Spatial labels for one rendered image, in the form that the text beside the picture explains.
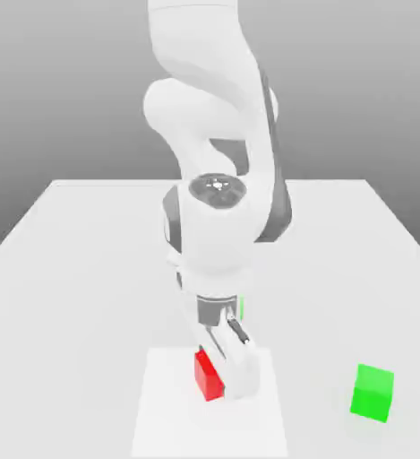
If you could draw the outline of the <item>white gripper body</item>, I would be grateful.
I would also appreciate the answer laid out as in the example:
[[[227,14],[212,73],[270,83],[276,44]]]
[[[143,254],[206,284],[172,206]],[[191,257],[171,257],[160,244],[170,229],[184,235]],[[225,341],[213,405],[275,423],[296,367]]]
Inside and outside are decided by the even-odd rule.
[[[193,326],[193,335],[215,368],[228,400],[256,395],[261,382],[261,359],[250,331],[235,317],[221,317],[215,327]]]

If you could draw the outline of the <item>small red cube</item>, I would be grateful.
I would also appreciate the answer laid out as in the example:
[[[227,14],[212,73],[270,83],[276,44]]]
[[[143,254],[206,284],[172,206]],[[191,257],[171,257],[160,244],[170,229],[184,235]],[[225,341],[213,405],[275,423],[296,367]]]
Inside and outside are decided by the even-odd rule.
[[[194,354],[194,378],[207,402],[224,396],[225,386],[204,349]]]

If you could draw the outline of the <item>small green cube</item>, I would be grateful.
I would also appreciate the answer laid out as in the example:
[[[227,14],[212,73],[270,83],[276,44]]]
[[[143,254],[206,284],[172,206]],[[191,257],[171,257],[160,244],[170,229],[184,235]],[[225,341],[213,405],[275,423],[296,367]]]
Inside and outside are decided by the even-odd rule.
[[[393,399],[394,373],[359,364],[350,412],[370,420],[386,423]]]

